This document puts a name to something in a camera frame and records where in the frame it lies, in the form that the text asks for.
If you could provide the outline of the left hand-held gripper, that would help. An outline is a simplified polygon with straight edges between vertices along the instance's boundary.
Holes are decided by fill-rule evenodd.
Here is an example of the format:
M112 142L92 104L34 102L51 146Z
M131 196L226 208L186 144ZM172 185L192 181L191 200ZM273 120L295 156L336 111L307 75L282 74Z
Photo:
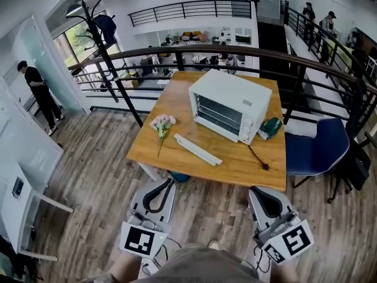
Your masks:
M175 183L170 178L147 183L136 191L122 223L119 249L153 259L171 232Z

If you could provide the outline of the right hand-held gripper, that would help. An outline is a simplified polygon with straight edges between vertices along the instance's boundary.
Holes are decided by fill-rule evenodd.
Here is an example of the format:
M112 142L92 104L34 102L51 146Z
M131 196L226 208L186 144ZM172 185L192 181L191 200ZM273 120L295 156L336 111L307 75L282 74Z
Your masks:
M256 224L253 239L275 264L297 257L314 244L308 221L299 217L285 194L252 186L248 202Z

